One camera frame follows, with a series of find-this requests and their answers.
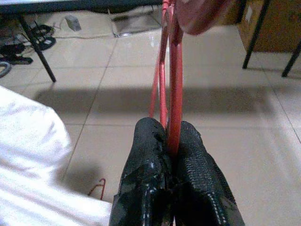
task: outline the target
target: white cloth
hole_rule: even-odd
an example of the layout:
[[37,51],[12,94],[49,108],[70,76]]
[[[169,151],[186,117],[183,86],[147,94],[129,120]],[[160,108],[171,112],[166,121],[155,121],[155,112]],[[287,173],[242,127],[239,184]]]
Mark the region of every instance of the white cloth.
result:
[[57,184],[71,154],[52,108],[0,86],[0,226],[107,226],[111,203]]

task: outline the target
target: table leg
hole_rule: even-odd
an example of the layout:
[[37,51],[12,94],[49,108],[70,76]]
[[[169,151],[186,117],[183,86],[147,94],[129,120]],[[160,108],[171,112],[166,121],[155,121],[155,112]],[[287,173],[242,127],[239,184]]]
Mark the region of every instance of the table leg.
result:
[[246,69],[248,67],[248,63],[249,63],[252,51],[254,49],[256,40],[258,38],[258,35],[259,35],[259,32],[260,32],[264,17],[266,15],[267,11],[268,11],[269,2],[270,2],[270,0],[265,0],[264,3],[263,3],[263,6],[261,8],[259,19],[257,21],[255,31],[253,33],[253,37],[251,39],[250,45],[249,45],[248,50],[247,50],[247,54],[246,54],[246,58],[245,58],[245,61],[244,61],[243,69]]
[[293,64],[295,63],[296,59],[298,58],[300,51],[301,51],[301,40],[300,40],[297,48],[293,52],[293,55],[292,55],[290,61],[288,62],[287,66],[285,67],[285,69],[282,73],[282,77],[287,77],[287,74],[290,72]]
[[38,54],[40,60],[42,61],[46,71],[48,72],[51,80],[53,82],[56,82],[56,79],[55,79],[55,76],[53,75],[52,71],[51,71],[51,68],[49,67],[48,63],[47,63],[47,60],[45,59],[43,53],[41,52],[37,42],[36,42],[36,39],[34,38],[34,36],[32,35],[32,32],[28,26],[28,24],[26,23],[26,21],[24,20],[24,17],[23,16],[19,16],[19,21],[20,21],[20,24],[21,26],[23,27],[27,37],[29,38],[31,44],[33,45],[33,48],[34,48],[34,51],[36,51],[36,53]]

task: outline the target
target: white fabric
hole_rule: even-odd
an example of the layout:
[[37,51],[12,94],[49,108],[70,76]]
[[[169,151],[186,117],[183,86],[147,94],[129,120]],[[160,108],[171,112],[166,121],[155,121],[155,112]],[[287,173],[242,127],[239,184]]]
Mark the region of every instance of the white fabric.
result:
[[55,111],[0,86],[0,226],[107,226],[111,203],[58,182],[70,158]]

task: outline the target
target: tiled floor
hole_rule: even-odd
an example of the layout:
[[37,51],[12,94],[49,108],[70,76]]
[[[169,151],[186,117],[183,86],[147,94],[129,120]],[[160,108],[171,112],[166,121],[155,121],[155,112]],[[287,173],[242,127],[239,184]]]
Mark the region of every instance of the tiled floor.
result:
[[[0,84],[53,107],[74,152],[63,183],[87,193],[102,177],[112,201],[135,123],[147,116],[160,31],[124,38],[68,39],[41,63],[15,66]],[[229,181],[247,225],[299,226],[301,212],[301,60],[280,78],[290,54],[245,50],[236,27],[184,36],[183,118],[203,136]]]

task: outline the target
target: black metal leg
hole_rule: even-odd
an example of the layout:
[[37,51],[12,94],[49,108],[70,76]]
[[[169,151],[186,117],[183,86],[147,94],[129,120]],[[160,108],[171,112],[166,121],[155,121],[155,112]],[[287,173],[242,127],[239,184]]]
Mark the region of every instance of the black metal leg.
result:
[[295,63],[296,59],[298,58],[300,51],[301,51],[301,40],[300,40],[299,44],[297,45],[297,48],[293,52],[293,55],[292,55],[290,61],[288,62],[287,66],[285,67],[285,69],[282,73],[282,77],[287,77],[287,74],[290,72],[293,64]]
[[253,33],[253,37],[252,37],[250,45],[248,47],[248,51],[247,51],[247,54],[246,54],[244,65],[243,65],[243,69],[246,69],[248,67],[248,63],[249,63],[253,48],[255,46],[256,40],[258,38],[258,34],[260,32],[262,22],[264,20],[264,17],[266,15],[267,11],[268,11],[269,3],[270,3],[270,0],[265,0],[264,3],[263,3],[263,6],[261,8],[261,12],[260,12],[256,27],[255,27],[255,31]]
[[34,48],[34,51],[36,51],[36,53],[38,54],[40,60],[42,61],[46,71],[48,72],[51,80],[53,82],[56,82],[56,79],[55,79],[55,76],[53,75],[52,71],[51,71],[51,68],[49,67],[48,63],[47,63],[47,60],[45,59],[44,55],[42,54],[37,42],[36,42],[36,39],[34,38],[34,36],[32,35],[32,32],[28,26],[28,24],[25,22],[24,20],[24,17],[23,16],[19,16],[19,21],[27,35],[27,37],[29,38],[30,42],[32,43],[33,45],[33,48]]

